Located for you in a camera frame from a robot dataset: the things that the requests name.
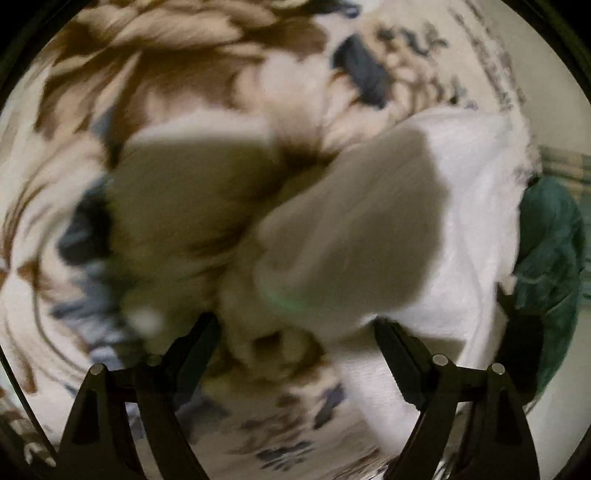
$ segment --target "white cloth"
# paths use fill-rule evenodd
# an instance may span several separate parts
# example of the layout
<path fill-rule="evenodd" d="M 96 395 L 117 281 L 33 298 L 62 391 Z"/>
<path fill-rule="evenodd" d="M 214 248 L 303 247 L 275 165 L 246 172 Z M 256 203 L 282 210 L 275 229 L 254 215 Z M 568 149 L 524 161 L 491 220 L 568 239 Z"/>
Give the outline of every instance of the white cloth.
<path fill-rule="evenodd" d="M 388 453 L 418 412 L 375 344 L 376 314 L 463 366 L 486 367 L 498 346 L 495 285 L 518 245 L 510 130 L 501 115 L 416 115 L 342 153 L 256 232 L 258 298 L 320 340 Z"/>

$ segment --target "patterned fabric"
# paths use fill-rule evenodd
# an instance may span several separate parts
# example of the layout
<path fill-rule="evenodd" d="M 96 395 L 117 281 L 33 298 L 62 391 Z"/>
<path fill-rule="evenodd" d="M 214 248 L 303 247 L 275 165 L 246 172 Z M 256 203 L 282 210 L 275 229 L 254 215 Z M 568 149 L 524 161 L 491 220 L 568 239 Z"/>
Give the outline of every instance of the patterned fabric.
<path fill-rule="evenodd" d="M 286 157 L 326 163 L 392 122 L 452 104 L 507 112 L 527 138 L 508 57 L 472 2 L 332 5 L 99 0 L 11 95 L 0 118 L 0 342 L 53 443 L 92 362 L 121 361 L 119 347 L 132 340 L 103 316 L 65 322 L 52 312 L 89 293 L 92 273 L 66 265 L 56 245 L 83 193 L 116 168 L 136 132 L 199 108 L 255 115 L 265 106 Z M 351 61 L 335 61 L 352 36 L 385 72 L 372 94 Z M 306 78 L 323 83 L 292 83 Z M 212 478 L 383 473 L 388 458 L 322 355 L 279 384 L 252 382 L 221 355 L 203 392 L 179 416 Z M 18 411 L 4 395 L 0 416 Z M 138 450 L 158 478 L 145 439 Z"/>
<path fill-rule="evenodd" d="M 23 441 L 22 454 L 27 462 L 31 462 L 33 454 L 38 458 L 54 466 L 55 461 L 43 445 L 39 433 L 29 421 L 27 415 L 15 406 L 14 398 L 9 392 L 0 387 L 0 419 L 11 428 Z"/>

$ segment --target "dark green fabric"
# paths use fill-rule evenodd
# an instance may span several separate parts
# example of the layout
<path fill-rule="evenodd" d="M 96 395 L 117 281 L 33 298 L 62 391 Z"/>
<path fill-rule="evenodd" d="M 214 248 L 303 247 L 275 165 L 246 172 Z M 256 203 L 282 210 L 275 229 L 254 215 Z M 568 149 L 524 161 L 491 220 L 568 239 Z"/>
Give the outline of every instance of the dark green fabric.
<path fill-rule="evenodd" d="M 552 177 L 542 177 L 528 188 L 519 208 L 515 309 L 539 316 L 543 324 L 537 373 L 542 391 L 562 364 L 577 325 L 584 226 L 577 204 Z"/>

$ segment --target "metal pin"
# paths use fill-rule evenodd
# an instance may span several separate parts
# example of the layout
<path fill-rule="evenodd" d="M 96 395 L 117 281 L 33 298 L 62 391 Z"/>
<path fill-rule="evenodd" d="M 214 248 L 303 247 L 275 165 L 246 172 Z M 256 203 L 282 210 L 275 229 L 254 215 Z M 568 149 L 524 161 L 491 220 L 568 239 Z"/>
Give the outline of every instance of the metal pin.
<path fill-rule="evenodd" d="M 103 364 L 94 364 L 92 367 L 90 367 L 90 374 L 91 375 L 98 375 L 100 373 L 102 373 L 102 371 L 105 369 L 105 366 Z"/>
<path fill-rule="evenodd" d="M 157 367 L 162 362 L 162 356 L 150 355 L 146 360 L 146 365 L 149 367 Z"/>
<path fill-rule="evenodd" d="M 440 367 L 445 367 L 449 363 L 447 357 L 440 353 L 438 353 L 437 355 L 433 355 L 432 360 L 435 365 L 439 365 Z"/>
<path fill-rule="evenodd" d="M 502 364 L 492 364 L 491 370 L 497 375 L 502 375 L 505 373 L 505 366 Z"/>

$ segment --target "black fabric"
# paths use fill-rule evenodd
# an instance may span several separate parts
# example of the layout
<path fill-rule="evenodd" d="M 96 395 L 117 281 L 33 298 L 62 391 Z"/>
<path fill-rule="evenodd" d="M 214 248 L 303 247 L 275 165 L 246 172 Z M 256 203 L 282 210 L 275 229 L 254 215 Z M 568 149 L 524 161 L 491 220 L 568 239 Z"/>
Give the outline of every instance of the black fabric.
<path fill-rule="evenodd" d="M 84 193 L 76 206 L 58 251 L 68 265 L 79 266 L 109 255 L 111 217 L 107 210 L 106 179 Z"/>
<path fill-rule="evenodd" d="M 379 109 L 386 107 L 390 77 L 358 35 L 351 35 L 338 46 L 333 55 L 333 67 L 344 70 L 350 76 L 359 89 L 363 103 Z"/>

